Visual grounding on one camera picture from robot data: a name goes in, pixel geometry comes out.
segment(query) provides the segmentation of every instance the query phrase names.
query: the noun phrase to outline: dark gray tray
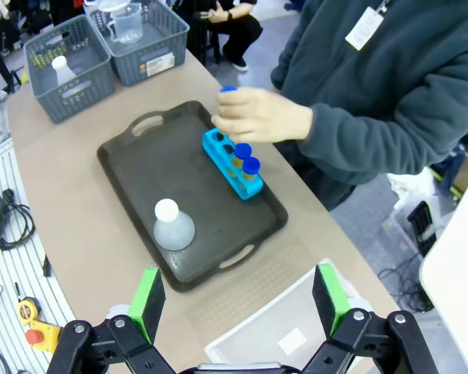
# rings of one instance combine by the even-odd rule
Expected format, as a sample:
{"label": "dark gray tray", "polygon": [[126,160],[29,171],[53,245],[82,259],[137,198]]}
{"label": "dark gray tray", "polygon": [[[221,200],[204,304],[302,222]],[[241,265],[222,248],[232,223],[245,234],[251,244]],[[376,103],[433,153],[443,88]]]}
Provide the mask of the dark gray tray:
{"label": "dark gray tray", "polygon": [[[159,116],[162,125],[133,134],[141,122]],[[212,128],[210,117],[196,101],[148,113],[97,150],[147,250],[172,288],[180,292],[246,262],[288,220],[267,186],[244,202],[224,179],[201,146],[201,136]],[[154,205],[164,198],[174,199],[196,225],[193,242],[182,251],[167,251],[154,241]],[[253,248],[242,259],[221,266],[248,245]]]}

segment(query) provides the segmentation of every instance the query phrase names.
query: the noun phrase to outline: tape measure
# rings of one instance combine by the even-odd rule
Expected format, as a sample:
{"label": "tape measure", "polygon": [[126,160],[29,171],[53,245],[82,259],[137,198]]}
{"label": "tape measure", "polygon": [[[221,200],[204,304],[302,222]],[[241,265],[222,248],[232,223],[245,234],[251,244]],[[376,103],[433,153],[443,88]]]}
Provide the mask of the tape measure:
{"label": "tape measure", "polygon": [[34,298],[24,298],[17,305],[17,314],[22,325],[27,325],[38,318],[39,312],[38,301]]}

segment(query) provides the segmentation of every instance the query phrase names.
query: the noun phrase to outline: yellow liquid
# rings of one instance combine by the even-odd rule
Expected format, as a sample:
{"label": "yellow liquid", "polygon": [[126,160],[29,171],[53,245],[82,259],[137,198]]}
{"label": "yellow liquid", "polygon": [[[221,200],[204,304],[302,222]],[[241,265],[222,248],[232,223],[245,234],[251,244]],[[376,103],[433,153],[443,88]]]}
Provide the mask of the yellow liquid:
{"label": "yellow liquid", "polygon": [[255,180],[255,178],[257,177],[256,174],[247,174],[247,173],[243,173],[243,179],[247,182],[252,182]]}
{"label": "yellow liquid", "polygon": [[240,160],[236,156],[232,157],[232,165],[234,165],[236,168],[240,169],[243,167],[243,160]]}

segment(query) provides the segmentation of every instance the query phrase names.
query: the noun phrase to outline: gray fleece jacket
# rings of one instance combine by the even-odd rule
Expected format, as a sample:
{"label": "gray fleece jacket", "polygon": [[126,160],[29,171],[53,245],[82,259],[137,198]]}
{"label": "gray fleece jacket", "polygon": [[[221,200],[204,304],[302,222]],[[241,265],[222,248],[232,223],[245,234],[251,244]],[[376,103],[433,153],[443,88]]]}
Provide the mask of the gray fleece jacket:
{"label": "gray fleece jacket", "polygon": [[468,0],[391,0],[357,51],[346,35],[381,0],[307,0],[272,72],[274,86],[312,107],[300,152],[349,185],[416,174],[468,132]]}

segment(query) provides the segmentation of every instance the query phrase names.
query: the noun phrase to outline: person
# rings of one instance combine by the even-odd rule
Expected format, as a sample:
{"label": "person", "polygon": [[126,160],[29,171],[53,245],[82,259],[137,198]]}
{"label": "person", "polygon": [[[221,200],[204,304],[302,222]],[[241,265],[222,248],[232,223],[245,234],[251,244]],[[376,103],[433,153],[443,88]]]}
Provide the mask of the person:
{"label": "person", "polygon": [[208,13],[210,28],[229,35],[222,51],[234,69],[240,72],[248,71],[243,55],[263,30],[257,19],[250,15],[256,3],[257,0],[240,0],[239,5],[234,6],[233,0],[219,0]]}
{"label": "person", "polygon": [[271,81],[218,96],[234,142],[277,143],[332,210],[417,174],[468,132],[468,0],[307,0]]}

